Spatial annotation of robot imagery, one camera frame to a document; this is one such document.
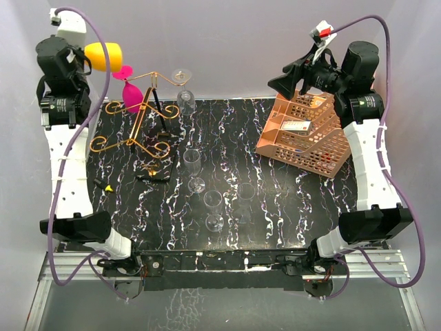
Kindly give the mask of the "orange plastic wine glass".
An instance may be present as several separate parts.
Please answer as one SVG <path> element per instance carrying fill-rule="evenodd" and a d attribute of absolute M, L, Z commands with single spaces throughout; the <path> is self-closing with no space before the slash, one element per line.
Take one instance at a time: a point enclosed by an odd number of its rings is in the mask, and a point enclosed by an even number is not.
<path fill-rule="evenodd" d="M 105 53 L 99 42 L 86 45 L 85 56 L 90 60 L 93 70 L 106 71 L 106 65 L 110 65 L 110 72 L 119 72 L 123 66 L 123 53 L 119 44 L 105 43 L 109 61 L 106 61 Z"/>

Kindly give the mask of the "pink plastic wine glass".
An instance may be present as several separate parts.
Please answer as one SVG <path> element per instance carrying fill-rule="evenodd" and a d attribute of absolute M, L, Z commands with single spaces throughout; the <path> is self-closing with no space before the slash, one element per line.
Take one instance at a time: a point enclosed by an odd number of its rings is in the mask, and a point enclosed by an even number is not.
<path fill-rule="evenodd" d="M 128 81 L 132 74 L 132 67 L 123 65 L 118 72 L 113 72 L 112 76 L 115 79 L 123 81 L 125 84 L 122 91 L 122 99 L 127 111 L 130 113 L 137 113 L 140 104 L 143 101 L 143 93 L 138 87 Z"/>

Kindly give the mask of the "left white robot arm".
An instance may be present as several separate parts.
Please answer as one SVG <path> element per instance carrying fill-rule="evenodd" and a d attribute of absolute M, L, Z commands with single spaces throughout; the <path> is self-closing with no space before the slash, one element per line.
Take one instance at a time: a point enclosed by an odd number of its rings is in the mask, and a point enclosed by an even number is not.
<path fill-rule="evenodd" d="M 119 260 L 124 273 L 141 270 L 142 258 L 132 252 L 132 242 L 113 227 L 110 214 L 95 212 L 86 174 L 89 130 L 82 128 L 90 110 L 90 89 L 84 65 L 89 62 L 80 48 L 52 35 L 36 46 L 43 76 L 37 87 L 41 122 L 50 149 L 51 206 L 54 219 L 40 222 L 40 231 L 60 241 L 81 243 L 107 252 Z"/>

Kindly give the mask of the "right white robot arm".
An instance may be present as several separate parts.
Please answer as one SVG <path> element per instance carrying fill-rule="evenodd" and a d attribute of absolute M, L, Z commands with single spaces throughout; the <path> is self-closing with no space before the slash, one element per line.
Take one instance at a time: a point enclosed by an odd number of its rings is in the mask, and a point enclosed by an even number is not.
<path fill-rule="evenodd" d="M 313 47 L 269 81 L 277 97 L 257 152 L 304 170 L 333 177 L 351 159 L 358 189 L 356 209 L 314 239 L 302 262 L 317 274 L 348 250 L 394 238 L 412 223 L 390 170 L 380 120 L 382 98 L 371 87 L 378 48 L 349 45 L 341 65 L 330 50 Z"/>

